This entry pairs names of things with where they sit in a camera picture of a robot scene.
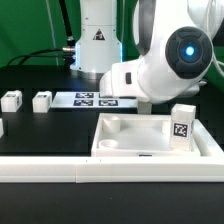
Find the blue light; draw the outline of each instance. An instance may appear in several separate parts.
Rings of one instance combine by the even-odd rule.
[[[123,62],[123,45],[120,45],[120,62]]]
[[[189,46],[189,47],[187,47],[187,49],[186,49],[186,54],[188,55],[188,56],[192,56],[193,54],[194,54],[194,48],[192,47],[192,46]]]

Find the black table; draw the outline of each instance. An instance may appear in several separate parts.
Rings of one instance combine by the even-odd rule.
[[[0,140],[1,155],[90,155],[100,111],[51,110],[47,114],[33,114],[32,98],[45,90],[52,91],[53,95],[57,91],[98,91],[98,81],[76,78],[63,67],[0,69],[1,97],[15,89],[23,92],[24,103],[16,114],[0,114],[5,128]],[[193,98],[153,106],[153,113],[169,114],[175,103],[194,104],[197,118],[223,147],[223,100],[224,94],[209,84]],[[63,137],[66,147],[59,137]],[[0,184],[0,223],[4,224],[222,224],[223,220],[223,183]]]

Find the black surface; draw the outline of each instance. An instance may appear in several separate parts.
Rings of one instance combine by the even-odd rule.
[[[1,91],[14,87],[23,89],[25,95],[27,94],[27,96],[24,95],[27,100],[26,104],[29,104],[29,97],[32,99],[31,96],[37,89],[66,89],[67,85],[73,89],[71,84],[73,81],[73,84],[76,85],[76,80],[67,77],[62,68],[59,70],[57,68],[45,69],[44,67],[25,67],[21,70],[18,68],[0,69]],[[87,82],[86,86],[83,80],[78,79],[77,82],[80,82],[80,86],[83,87],[83,89],[80,88],[81,91],[84,89],[92,91],[96,88],[94,82],[91,82],[92,84]],[[224,94],[209,84],[193,98],[175,99],[166,104],[153,106],[153,113],[169,114],[175,103],[194,104],[197,106],[197,118],[222,145],[224,143],[223,100]],[[74,130],[81,128],[84,129],[83,131],[87,131],[88,129],[88,134],[75,132],[84,137],[93,131],[98,112],[51,111],[45,115],[34,115],[29,107],[25,107],[16,115],[7,113],[0,116],[3,116],[4,121],[8,120],[7,137],[4,139],[13,138],[13,141],[8,141],[8,146],[5,142],[5,147],[12,150],[10,144],[14,147],[19,141],[15,135],[19,134],[21,139],[24,138],[25,132],[26,135],[31,135],[31,132],[27,132],[26,129],[22,130],[23,125],[28,127],[27,130],[32,130],[32,128],[33,131],[36,130],[36,138],[41,136],[44,141],[48,142],[45,135],[49,131],[51,131],[49,139],[55,140],[55,137],[59,135],[59,126],[62,126],[66,133],[74,123],[79,122],[78,120],[87,119],[90,129],[81,127],[80,123],[77,127],[74,125]],[[29,141],[26,144],[33,146],[31,150],[34,150],[35,144],[32,144],[31,140]],[[3,224],[223,224],[223,220],[223,183],[0,184],[0,223]]]

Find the cable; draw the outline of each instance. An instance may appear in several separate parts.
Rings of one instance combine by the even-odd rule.
[[[33,52],[29,55],[27,55],[26,57],[24,57],[18,65],[23,65],[24,62],[26,62],[30,57],[32,57],[33,55],[37,55],[37,54],[44,54],[44,53],[50,53],[50,52],[57,52],[57,51],[62,51],[61,48],[53,48],[53,49],[45,49],[45,50],[40,50],[40,51],[36,51]]]
[[[207,34],[209,35],[209,37],[211,38],[211,31],[210,31],[210,17],[211,17],[211,11],[212,11],[212,4],[215,0],[209,0],[208,5],[207,5],[207,17],[206,17],[206,29],[207,29]],[[217,71],[219,72],[219,74],[224,77],[224,71],[222,70],[222,68],[220,67],[220,65],[224,66],[224,63],[221,61],[218,61],[216,58],[215,53],[213,52],[212,54],[212,59],[213,59],[213,63],[217,69]]]
[[[9,66],[13,61],[19,59],[19,58],[24,58],[24,57],[29,57],[29,58],[66,58],[66,57],[71,57],[71,55],[20,55],[15,58],[12,58],[8,63],[7,66]]]
[[[72,35],[72,29],[71,29],[71,25],[70,25],[70,21],[68,17],[68,11],[65,4],[65,0],[59,0],[59,4],[61,7],[61,13],[62,13],[63,21],[64,21],[65,32],[67,35],[67,44],[68,46],[73,47],[75,46],[75,40]]]

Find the white box with marker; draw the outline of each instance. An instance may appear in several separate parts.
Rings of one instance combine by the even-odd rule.
[[[19,90],[8,91],[1,98],[2,112],[16,112],[22,105],[22,92]]]
[[[32,100],[34,113],[47,113],[52,104],[50,91],[38,92]]]

